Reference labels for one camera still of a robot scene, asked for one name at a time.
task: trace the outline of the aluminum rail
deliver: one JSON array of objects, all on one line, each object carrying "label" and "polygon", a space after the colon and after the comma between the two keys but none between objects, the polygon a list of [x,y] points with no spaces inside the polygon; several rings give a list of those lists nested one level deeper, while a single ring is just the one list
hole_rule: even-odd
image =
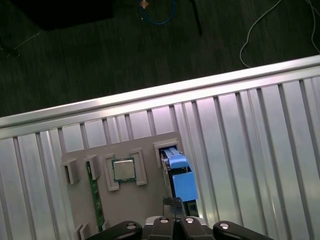
[{"label": "aluminum rail", "polygon": [[320,55],[0,118],[0,139],[320,75]]}]

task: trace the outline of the screw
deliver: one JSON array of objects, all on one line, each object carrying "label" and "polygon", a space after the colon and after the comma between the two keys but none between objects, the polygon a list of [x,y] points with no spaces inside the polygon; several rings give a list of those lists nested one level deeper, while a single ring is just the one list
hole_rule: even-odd
[{"label": "screw", "polygon": [[166,223],[169,222],[169,220],[168,220],[167,218],[162,218],[162,219],[160,220],[160,222],[163,223],[163,224],[166,224]]},{"label": "screw", "polygon": [[188,223],[188,224],[192,224],[195,220],[193,218],[186,218],[185,221]]},{"label": "screw", "polygon": [[136,225],[134,223],[129,223],[127,226],[126,226],[127,229],[135,229],[136,228]]},{"label": "screw", "polygon": [[221,223],[221,224],[219,225],[219,227],[222,228],[222,229],[228,229],[228,228],[230,228],[229,225],[226,224],[226,223]]}]

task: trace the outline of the black pole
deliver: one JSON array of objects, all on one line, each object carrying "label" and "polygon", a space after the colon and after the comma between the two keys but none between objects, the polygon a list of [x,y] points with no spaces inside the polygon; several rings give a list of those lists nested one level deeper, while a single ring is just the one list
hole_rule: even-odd
[{"label": "black pole", "polygon": [[195,21],[196,21],[196,25],[198,27],[199,35],[202,35],[202,26],[201,26],[201,22],[200,22],[200,19],[199,19],[199,14],[198,14],[196,1],[195,0],[189,0],[189,1],[192,4],[194,18],[195,18]]}]

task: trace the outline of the corrugated metal panel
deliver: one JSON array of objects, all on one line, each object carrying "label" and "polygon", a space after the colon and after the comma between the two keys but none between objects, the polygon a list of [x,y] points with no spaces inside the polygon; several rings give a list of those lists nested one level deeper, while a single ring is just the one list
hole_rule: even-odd
[{"label": "corrugated metal panel", "polygon": [[320,78],[0,140],[1,239],[71,240],[62,153],[179,131],[200,215],[274,239],[320,239]]}]

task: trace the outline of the blue cable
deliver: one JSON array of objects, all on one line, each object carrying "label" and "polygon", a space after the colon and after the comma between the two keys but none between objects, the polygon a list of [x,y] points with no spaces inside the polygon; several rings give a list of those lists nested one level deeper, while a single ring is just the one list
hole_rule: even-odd
[{"label": "blue cable", "polygon": [[176,0],[172,0],[172,12],[170,14],[170,16],[168,17],[167,20],[163,21],[163,22],[156,22],[156,21],[153,21],[146,13],[146,11],[144,10],[144,8],[142,6],[140,6],[140,0],[136,0],[138,5],[139,5],[139,8],[140,8],[140,11],[142,13],[142,15],[144,16],[144,18],[149,21],[150,23],[152,24],[155,24],[155,25],[163,25],[163,24],[166,24],[167,22],[169,22],[173,17],[174,15],[176,14]]}]

